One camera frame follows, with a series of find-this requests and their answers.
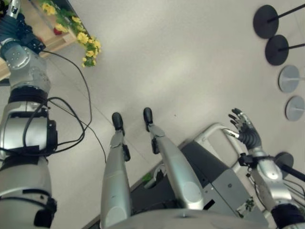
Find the round disc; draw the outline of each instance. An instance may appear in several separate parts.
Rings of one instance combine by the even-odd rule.
[[[298,80],[289,79],[299,79],[300,73],[297,67],[294,65],[285,66],[278,77],[278,85],[282,92],[290,93],[293,92],[299,85]]]
[[[294,157],[290,153],[281,152],[274,157],[274,162],[277,165],[284,164],[292,168],[292,166],[294,165]],[[288,173],[285,171],[282,171],[282,174],[283,174],[283,178],[285,178],[288,175]]]
[[[300,96],[294,96],[286,105],[286,117],[289,121],[297,121],[302,117],[304,110],[304,99]]]
[[[271,18],[277,17],[276,10],[270,5],[259,8],[253,18],[253,27],[257,36],[269,39],[276,34],[278,29],[278,19],[268,23]]]
[[[281,65],[288,57],[289,50],[279,51],[288,47],[287,39],[282,35],[276,35],[269,39],[265,48],[265,56],[271,65]]]

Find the robotic hand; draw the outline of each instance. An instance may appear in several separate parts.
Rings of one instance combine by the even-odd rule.
[[[249,155],[241,154],[241,166],[250,167],[259,190],[262,203],[279,228],[305,228],[305,219],[297,205],[292,201],[289,190],[283,183],[282,172],[262,147],[261,138],[248,116],[239,109],[233,109],[236,115],[229,114],[231,123],[239,133],[227,130],[226,133],[245,144]]]
[[[0,21],[0,56],[10,70],[10,98],[0,124],[0,228],[49,228],[56,201],[45,156],[57,147],[49,119],[46,62],[17,39],[20,0]]]

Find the floor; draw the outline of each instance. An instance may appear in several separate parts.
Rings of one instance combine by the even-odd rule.
[[[295,168],[305,171],[305,115],[289,122],[285,104],[293,95],[305,97],[301,82],[292,94],[280,92],[277,77],[287,64],[304,76],[304,49],[291,50],[281,66],[264,57],[267,40],[252,28],[255,11],[268,3],[278,13],[303,4],[301,0],[70,0],[84,25],[103,44],[97,66],[83,70],[92,94],[92,128],[109,152],[114,129],[111,115],[123,116],[131,160],[126,164],[130,185],[161,159],[151,151],[142,110],[149,106],[154,120],[177,145],[192,139],[214,122],[234,128],[227,117],[238,107],[258,129],[266,152],[287,151]],[[304,10],[280,20],[277,34],[289,44],[305,42]],[[81,65],[82,47],[58,52]],[[48,58],[50,96],[67,99],[79,117],[88,120],[88,96],[77,70],[56,56]],[[1,89],[3,107],[8,89]],[[78,137],[80,128],[68,114],[51,109],[60,141]],[[224,140],[212,139],[226,158]],[[80,229],[100,212],[102,151],[88,131],[72,150],[51,156],[49,168],[58,212],[52,229]]]

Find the yellow flower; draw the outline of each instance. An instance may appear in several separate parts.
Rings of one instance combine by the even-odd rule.
[[[85,32],[85,31],[86,31],[85,28],[84,28],[82,25],[78,25],[76,28],[77,28],[79,31],[82,31],[82,32]]]
[[[83,44],[86,44],[89,40],[88,36],[83,32],[78,33],[77,39]]]
[[[42,9],[47,13],[47,15],[54,15],[56,13],[55,8],[48,3],[44,3]]]
[[[101,43],[98,40],[94,41],[94,45],[99,49],[101,48]]]
[[[65,27],[63,27],[62,24],[59,24],[59,23],[56,23],[55,28],[56,28],[58,31],[68,32],[68,30],[67,30]]]
[[[75,21],[76,23],[81,24],[81,20],[78,17],[72,16],[72,20]]]
[[[94,55],[93,51],[87,51],[86,56],[92,57]]]

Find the silver metal leg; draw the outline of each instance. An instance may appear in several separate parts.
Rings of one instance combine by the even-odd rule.
[[[203,209],[202,186],[192,167],[163,130],[153,123],[147,125],[151,133],[153,149],[160,152],[167,176],[176,198],[183,208]]]
[[[102,185],[101,228],[107,228],[131,216],[130,188],[125,167],[123,130],[111,140]]]

